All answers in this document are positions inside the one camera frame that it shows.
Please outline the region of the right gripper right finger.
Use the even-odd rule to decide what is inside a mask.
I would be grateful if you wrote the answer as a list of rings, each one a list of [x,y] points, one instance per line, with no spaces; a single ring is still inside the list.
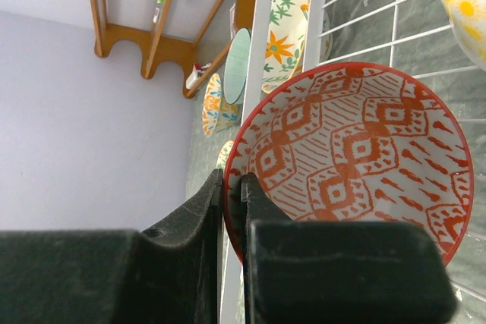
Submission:
[[[427,232],[403,222],[295,222],[241,179],[248,323],[447,323],[458,303]]]

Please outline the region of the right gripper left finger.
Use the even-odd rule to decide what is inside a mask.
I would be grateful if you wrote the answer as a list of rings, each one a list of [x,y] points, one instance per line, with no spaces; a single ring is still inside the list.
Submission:
[[[4,231],[3,323],[216,323],[222,171],[144,231]]]

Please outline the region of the red patterned bowl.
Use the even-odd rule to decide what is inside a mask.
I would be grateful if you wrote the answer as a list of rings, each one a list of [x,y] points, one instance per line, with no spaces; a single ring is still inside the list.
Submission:
[[[224,216],[241,252],[241,177],[294,221],[404,221],[445,263],[467,231],[474,168],[458,121],[422,82],[367,62],[313,68],[242,123],[224,171]]]

